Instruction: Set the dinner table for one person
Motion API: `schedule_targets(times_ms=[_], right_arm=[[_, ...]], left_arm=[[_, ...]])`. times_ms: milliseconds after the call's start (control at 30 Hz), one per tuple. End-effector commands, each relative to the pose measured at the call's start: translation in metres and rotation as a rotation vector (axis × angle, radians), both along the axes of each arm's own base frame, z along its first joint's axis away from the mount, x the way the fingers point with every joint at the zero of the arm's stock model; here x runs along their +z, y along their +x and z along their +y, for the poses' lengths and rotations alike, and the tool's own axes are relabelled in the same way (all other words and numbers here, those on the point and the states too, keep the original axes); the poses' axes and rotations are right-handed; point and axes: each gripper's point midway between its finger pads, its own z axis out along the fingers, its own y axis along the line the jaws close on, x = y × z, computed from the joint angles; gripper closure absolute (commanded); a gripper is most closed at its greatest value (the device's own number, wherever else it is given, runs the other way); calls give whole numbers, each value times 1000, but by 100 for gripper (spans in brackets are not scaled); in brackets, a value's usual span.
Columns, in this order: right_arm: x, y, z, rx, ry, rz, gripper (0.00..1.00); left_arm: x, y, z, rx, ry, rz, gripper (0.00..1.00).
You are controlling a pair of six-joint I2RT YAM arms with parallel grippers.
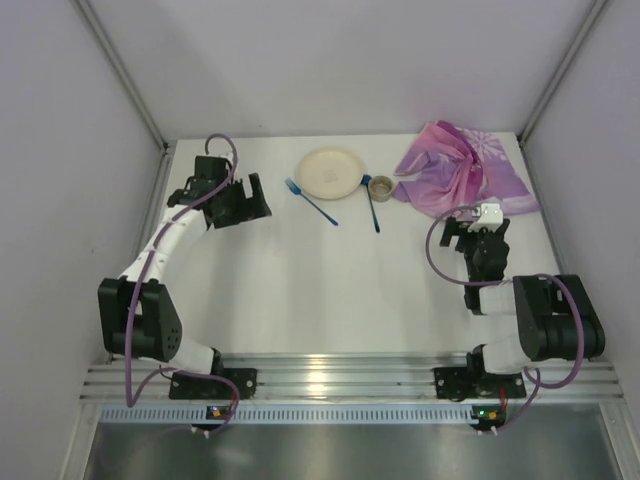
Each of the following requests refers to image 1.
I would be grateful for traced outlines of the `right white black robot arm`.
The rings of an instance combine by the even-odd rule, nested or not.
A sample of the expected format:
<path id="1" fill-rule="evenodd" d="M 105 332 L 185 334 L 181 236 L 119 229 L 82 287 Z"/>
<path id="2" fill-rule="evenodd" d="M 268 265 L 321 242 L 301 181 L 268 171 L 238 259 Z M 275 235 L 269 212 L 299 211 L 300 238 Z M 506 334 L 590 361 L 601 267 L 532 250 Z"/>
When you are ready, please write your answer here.
<path id="1" fill-rule="evenodd" d="M 439 245 L 456 239 L 468 280 L 461 285 L 464 303 L 476 316 L 513 320 L 515 330 L 478 345 L 467 354 L 467 368 L 476 377 L 511 375 L 552 359 L 579 361 L 601 356 L 605 331 L 577 275 L 504 277 L 510 247 L 501 224 L 480 218 L 446 219 Z"/>

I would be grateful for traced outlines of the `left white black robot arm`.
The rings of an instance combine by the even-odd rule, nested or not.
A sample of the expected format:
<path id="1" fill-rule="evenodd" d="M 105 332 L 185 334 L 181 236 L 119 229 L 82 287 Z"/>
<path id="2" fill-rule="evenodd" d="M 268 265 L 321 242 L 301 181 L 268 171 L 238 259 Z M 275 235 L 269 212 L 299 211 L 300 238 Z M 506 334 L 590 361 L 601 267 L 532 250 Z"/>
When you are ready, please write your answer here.
<path id="1" fill-rule="evenodd" d="M 108 352 L 198 374 L 222 373 L 220 352 L 186 336 L 169 282 L 208 231 L 272 214 L 259 175 L 248 176 L 247 195 L 232 169 L 228 155 L 197 156 L 194 174 L 170 195 L 158 228 L 135 261 L 119 277 L 101 282 L 98 304 Z"/>

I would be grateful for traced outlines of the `purple pink printed cloth mat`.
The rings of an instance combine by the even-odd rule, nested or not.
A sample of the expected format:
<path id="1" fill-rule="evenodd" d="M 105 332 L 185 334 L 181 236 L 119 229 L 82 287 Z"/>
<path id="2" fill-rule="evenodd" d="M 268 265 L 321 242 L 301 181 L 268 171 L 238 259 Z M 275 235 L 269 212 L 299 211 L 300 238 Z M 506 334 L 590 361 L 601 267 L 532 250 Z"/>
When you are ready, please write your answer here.
<path id="1" fill-rule="evenodd" d="M 482 202 L 499 204 L 506 215 L 539 210 L 495 134 L 446 121 L 425 125 L 394 175 L 393 197 L 431 217 Z"/>

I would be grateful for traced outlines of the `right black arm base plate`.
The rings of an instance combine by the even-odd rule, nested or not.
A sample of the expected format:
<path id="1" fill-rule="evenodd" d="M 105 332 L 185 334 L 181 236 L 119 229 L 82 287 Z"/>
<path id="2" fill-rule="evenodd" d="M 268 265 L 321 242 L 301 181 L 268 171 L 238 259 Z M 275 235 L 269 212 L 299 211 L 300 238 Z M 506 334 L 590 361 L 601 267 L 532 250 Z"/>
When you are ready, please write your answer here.
<path id="1" fill-rule="evenodd" d="M 467 367 L 433 369 L 438 399 L 462 402 L 467 399 L 523 399 L 526 388 L 521 374 L 495 375 L 474 373 Z"/>

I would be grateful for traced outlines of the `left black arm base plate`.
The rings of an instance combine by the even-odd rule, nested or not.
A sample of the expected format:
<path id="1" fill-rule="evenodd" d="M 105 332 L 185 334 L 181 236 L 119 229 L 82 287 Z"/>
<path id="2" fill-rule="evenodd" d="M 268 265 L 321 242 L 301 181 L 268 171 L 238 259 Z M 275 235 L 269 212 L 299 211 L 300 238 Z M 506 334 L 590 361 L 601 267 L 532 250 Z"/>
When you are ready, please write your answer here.
<path id="1" fill-rule="evenodd" d="M 258 370 L 253 368 L 224 368 L 222 373 L 223 378 L 237 387 L 240 400 L 254 396 L 257 375 Z M 175 373 L 168 396 L 171 400 L 231 400 L 235 393 L 231 386 L 221 381 Z"/>

